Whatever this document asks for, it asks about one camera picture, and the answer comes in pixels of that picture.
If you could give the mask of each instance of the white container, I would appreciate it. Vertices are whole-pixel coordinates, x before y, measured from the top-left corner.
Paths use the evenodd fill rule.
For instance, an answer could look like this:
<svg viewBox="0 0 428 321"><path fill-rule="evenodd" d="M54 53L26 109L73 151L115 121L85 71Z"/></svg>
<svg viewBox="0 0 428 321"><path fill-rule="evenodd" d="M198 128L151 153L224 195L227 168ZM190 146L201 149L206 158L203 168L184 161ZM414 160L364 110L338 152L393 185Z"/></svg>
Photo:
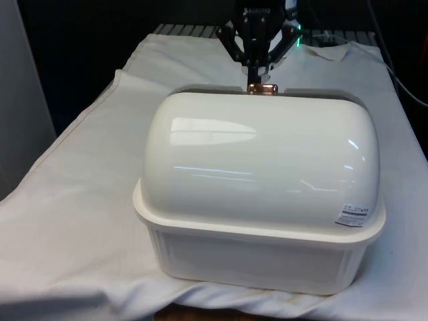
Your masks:
<svg viewBox="0 0 428 321"><path fill-rule="evenodd" d="M173 94L133 199L166 273L310 294L349 286L386 218L372 120L346 100Z"/></svg>

